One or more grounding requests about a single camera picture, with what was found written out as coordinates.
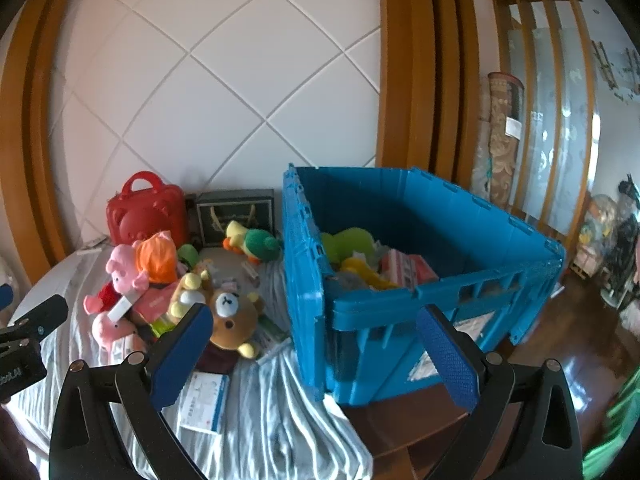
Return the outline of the dark red knit hat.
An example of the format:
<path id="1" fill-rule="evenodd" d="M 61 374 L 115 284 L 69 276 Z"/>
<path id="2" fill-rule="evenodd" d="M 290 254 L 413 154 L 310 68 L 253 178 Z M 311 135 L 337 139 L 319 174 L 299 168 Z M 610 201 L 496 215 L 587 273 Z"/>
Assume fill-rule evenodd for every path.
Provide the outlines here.
<path id="1" fill-rule="evenodd" d="M 236 350 L 224 350 L 209 341 L 195 369 L 203 373 L 230 375 L 239 358 L 240 354 Z"/>

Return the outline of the brown bear plush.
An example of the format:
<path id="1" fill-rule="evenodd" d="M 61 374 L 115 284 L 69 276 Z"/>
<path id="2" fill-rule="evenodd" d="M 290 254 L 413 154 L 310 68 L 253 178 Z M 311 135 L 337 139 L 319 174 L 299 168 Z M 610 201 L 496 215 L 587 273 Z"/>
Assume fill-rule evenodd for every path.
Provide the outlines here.
<path id="1" fill-rule="evenodd" d="M 254 360 L 257 350 L 250 342 L 258 318 L 264 310 L 264 300 L 257 292 L 240 295 L 217 289 L 209 301 L 214 325 L 209 341 L 218 349 L 236 351 L 244 359 Z"/>

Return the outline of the pink pig plush orange dress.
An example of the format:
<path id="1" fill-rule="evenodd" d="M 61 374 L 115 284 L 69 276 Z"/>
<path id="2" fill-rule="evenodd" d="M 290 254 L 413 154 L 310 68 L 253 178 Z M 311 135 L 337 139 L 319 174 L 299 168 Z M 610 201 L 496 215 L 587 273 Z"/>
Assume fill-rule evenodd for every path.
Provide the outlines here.
<path id="1" fill-rule="evenodd" d="M 146 240 L 135 240 L 132 245 L 117 245 L 107 260 L 105 272 L 122 294 L 120 299 L 134 299 L 151 285 L 177 281 L 177 248 L 170 232 L 157 232 Z"/>

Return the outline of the white blue medicine box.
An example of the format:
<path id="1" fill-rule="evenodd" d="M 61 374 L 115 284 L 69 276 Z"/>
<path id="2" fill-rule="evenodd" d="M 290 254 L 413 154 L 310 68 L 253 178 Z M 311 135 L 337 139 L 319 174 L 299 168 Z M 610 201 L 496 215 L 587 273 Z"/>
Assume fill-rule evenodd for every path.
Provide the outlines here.
<path id="1" fill-rule="evenodd" d="M 179 425 L 203 434 L 219 434 L 229 384 L 228 375 L 193 372 L 179 403 Z"/>

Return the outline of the red dressed pig plush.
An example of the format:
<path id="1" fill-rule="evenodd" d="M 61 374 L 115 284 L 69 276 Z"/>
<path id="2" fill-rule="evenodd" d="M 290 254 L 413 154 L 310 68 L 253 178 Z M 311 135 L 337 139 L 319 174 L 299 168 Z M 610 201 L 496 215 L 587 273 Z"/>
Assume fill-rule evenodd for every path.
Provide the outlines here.
<path id="1" fill-rule="evenodd" d="M 107 282 L 96 295 L 87 295 L 84 298 L 84 309 L 88 315 L 96 315 L 108 312 L 117 304 L 122 294 L 118 291 L 113 281 Z"/>

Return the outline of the blue plastic storage crate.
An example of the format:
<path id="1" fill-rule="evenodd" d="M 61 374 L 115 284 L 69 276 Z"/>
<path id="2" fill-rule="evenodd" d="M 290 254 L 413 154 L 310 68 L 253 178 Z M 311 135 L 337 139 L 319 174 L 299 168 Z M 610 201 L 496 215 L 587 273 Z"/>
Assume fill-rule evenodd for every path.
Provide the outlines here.
<path id="1" fill-rule="evenodd" d="M 483 350 L 519 342 L 564 266 L 556 240 L 417 169 L 294 166 L 282 206 L 300 376 L 342 405 L 436 382 L 416 331 L 423 307 Z"/>

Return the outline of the green frog plush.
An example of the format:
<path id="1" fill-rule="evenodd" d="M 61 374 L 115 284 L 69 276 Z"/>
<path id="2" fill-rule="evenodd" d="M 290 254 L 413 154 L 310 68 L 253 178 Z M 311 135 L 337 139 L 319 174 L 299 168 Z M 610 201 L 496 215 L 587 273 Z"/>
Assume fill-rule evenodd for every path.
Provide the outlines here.
<path id="1" fill-rule="evenodd" d="M 177 257 L 181 264 L 183 264 L 188 270 L 192 270 L 200 260 L 200 253 L 191 244 L 183 244 L 177 249 Z"/>

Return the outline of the striped grey cloth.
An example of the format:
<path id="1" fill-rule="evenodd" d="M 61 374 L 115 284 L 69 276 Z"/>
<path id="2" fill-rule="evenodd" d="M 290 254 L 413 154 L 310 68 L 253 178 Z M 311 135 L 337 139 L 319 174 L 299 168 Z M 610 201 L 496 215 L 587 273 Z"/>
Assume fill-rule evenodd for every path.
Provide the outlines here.
<path id="1" fill-rule="evenodd" d="M 108 250 L 73 254 L 32 286 L 15 311 L 22 316 L 54 294 L 66 299 L 68 318 L 43 341 L 48 374 L 9 402 L 8 410 L 29 442 L 48 454 L 58 396 L 70 363 L 102 366 L 110 358 L 91 336 L 82 307 L 107 275 Z M 177 405 L 164 408 L 169 427 L 209 479 L 369 479 L 373 457 L 330 397 L 314 400 L 299 375 L 292 342 L 261 363 L 239 360 L 228 383 L 216 434 L 181 427 Z"/>

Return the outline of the yellow green duck plush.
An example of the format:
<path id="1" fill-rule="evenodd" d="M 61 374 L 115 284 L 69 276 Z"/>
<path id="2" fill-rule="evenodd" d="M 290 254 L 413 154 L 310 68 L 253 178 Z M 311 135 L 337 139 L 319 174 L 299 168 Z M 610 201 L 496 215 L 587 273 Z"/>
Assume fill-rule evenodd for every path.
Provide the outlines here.
<path id="1" fill-rule="evenodd" d="M 254 264 L 277 260 L 281 252 L 280 240 L 270 232 L 247 229 L 235 220 L 228 224 L 222 246 L 228 252 L 246 255 L 248 261 Z"/>

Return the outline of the yellow plush in crate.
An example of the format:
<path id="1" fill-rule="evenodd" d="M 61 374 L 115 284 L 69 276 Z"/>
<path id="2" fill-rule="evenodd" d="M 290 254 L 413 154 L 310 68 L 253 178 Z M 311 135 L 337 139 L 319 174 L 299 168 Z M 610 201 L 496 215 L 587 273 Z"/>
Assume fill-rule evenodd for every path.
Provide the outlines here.
<path id="1" fill-rule="evenodd" d="M 340 266 L 341 272 L 355 274 L 361 278 L 368 287 L 375 290 L 390 290 L 398 288 L 395 283 L 386 280 L 381 274 L 373 270 L 364 260 L 356 257 L 346 258 Z"/>

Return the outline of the red bear-face plastic case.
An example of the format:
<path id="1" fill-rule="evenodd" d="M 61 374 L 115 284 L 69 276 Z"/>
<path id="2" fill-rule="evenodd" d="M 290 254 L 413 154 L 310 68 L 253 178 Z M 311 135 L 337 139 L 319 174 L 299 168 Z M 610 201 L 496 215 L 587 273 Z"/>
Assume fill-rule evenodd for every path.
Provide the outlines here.
<path id="1" fill-rule="evenodd" d="M 184 193 L 152 171 L 133 174 L 106 205 L 108 232 L 115 245 L 132 245 L 168 231 L 177 247 L 190 242 Z"/>

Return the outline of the green plush in crate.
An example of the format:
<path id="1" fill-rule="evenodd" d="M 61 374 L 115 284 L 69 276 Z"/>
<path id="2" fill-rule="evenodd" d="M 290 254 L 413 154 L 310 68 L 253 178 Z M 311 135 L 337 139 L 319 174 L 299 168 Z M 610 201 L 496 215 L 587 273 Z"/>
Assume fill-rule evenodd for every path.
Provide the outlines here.
<path id="1" fill-rule="evenodd" d="M 329 262 L 334 266 L 339 266 L 355 252 L 369 258 L 375 251 L 373 236 L 361 228 L 349 228 L 335 234 L 322 232 L 321 241 Z"/>

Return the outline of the dark green framed box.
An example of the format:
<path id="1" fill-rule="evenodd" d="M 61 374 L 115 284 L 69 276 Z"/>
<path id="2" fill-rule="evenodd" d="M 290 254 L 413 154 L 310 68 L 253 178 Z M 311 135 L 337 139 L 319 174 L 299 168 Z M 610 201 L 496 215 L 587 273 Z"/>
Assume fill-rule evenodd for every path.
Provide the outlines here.
<path id="1" fill-rule="evenodd" d="M 276 196 L 270 188 L 204 193 L 195 200 L 200 240 L 205 247 L 220 247 L 228 225 L 237 221 L 247 229 L 274 233 Z"/>

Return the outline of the rolled patterned carpet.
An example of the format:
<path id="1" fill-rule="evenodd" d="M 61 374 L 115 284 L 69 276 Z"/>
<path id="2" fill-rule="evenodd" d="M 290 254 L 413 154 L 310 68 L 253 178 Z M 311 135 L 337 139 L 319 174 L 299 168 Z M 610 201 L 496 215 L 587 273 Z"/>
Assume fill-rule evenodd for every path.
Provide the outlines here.
<path id="1" fill-rule="evenodd" d="M 472 170 L 472 192 L 509 207 L 522 138 L 522 82 L 509 73 L 491 72 L 480 84 L 480 119 Z"/>

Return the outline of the wooden glass partition screen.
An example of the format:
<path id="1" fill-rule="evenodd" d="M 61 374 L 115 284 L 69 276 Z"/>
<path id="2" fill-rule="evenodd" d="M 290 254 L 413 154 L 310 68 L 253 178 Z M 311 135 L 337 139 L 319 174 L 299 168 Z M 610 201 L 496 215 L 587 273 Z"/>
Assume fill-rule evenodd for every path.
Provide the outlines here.
<path id="1" fill-rule="evenodd" d="M 596 71 L 582 0 L 492 0 L 500 68 L 522 82 L 522 138 L 506 210 L 566 248 L 598 160 Z"/>

